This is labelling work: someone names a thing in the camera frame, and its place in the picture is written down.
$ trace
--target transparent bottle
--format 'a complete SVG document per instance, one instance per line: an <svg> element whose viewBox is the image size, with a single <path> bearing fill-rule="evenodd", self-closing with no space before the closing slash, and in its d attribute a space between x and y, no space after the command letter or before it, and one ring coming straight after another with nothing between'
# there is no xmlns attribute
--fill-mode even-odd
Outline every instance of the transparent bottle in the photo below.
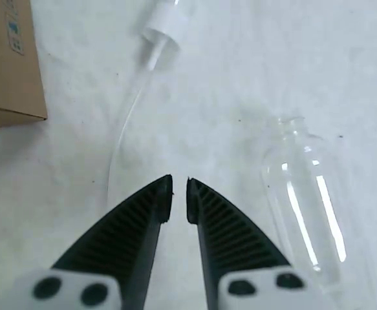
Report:
<svg viewBox="0 0 377 310"><path fill-rule="evenodd" d="M280 246L338 309L376 309L368 250L336 159L303 118L282 118L262 176Z"/></svg>

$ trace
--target white fabric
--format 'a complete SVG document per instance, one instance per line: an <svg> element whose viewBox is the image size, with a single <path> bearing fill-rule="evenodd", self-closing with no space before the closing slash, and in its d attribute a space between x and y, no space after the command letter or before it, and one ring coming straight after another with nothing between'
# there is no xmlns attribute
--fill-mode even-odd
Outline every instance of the white fabric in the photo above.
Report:
<svg viewBox="0 0 377 310"><path fill-rule="evenodd" d="M115 119L129 108L151 7L32 0L49 118L0 129L0 294L50 266L107 210ZM377 0L204 0L191 22L114 159L118 202L174 177L145 308L206 308L197 232L186 221L188 176L272 235L257 174L266 109L299 108L347 162L377 275Z"/></svg>

